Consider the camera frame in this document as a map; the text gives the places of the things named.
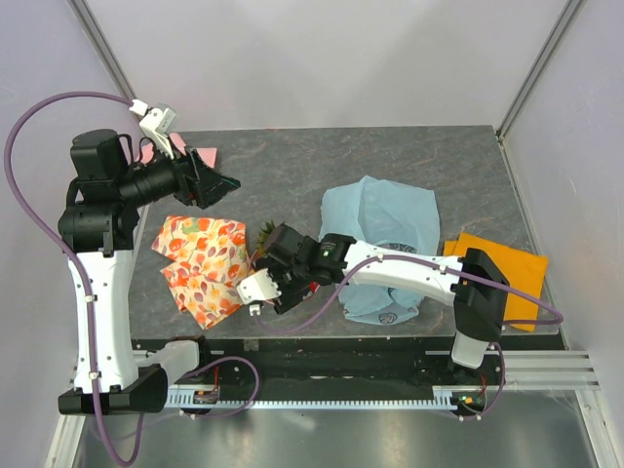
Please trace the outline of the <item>fake pineapple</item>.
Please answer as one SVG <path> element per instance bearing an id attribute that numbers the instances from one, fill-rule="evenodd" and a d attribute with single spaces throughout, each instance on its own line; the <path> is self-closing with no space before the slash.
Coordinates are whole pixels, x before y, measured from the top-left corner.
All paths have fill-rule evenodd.
<path id="1" fill-rule="evenodd" d="M 282 222 L 266 222 L 259 231 L 256 249 L 261 256 L 275 257 L 284 246 L 287 225 Z"/>

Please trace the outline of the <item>light blue plastic bag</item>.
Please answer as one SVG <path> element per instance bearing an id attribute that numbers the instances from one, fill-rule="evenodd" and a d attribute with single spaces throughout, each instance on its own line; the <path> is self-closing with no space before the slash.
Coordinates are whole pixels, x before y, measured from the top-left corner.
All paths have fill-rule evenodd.
<path id="1" fill-rule="evenodd" d="M 320 237 L 351 236 L 374 246 L 433 255 L 440 242 L 440 217 L 432 190 L 369 175 L 327 190 L 321 203 Z M 352 322 L 392 326 L 419 313 L 414 292 L 381 286 L 347 286 L 338 300 Z"/>

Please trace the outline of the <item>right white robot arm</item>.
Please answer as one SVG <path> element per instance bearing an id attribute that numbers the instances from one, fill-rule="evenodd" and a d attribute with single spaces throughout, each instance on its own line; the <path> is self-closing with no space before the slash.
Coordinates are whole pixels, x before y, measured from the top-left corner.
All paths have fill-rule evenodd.
<path id="1" fill-rule="evenodd" d="M 385 287 L 452 307 L 455 334 L 446 368 L 457 383 L 481 373 L 488 347 L 500 339 L 510 284 L 481 250 L 461 256 L 401 253 L 335 233 L 316 241 L 280 224 L 265 240 L 264 253 L 260 269 L 237 288 L 246 304 L 270 301 L 284 313 L 317 284 Z"/>

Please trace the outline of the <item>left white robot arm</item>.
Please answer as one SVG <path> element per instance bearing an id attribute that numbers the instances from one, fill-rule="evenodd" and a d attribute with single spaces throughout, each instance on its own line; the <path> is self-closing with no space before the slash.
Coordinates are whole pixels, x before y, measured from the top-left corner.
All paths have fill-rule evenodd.
<path id="1" fill-rule="evenodd" d="M 138 363 L 132 346 L 129 289 L 139 209 L 168 196 L 208 208 L 240 181 L 207 165 L 195 148 L 155 152 L 129 163 L 121 135 L 93 130 L 72 140 L 77 176 L 67 190 L 58 233 L 69 247 L 77 298 L 79 352 L 72 389 L 58 397 L 65 415 L 157 413 L 183 376 L 203 383 L 214 372 L 205 339 L 174 338 Z"/>

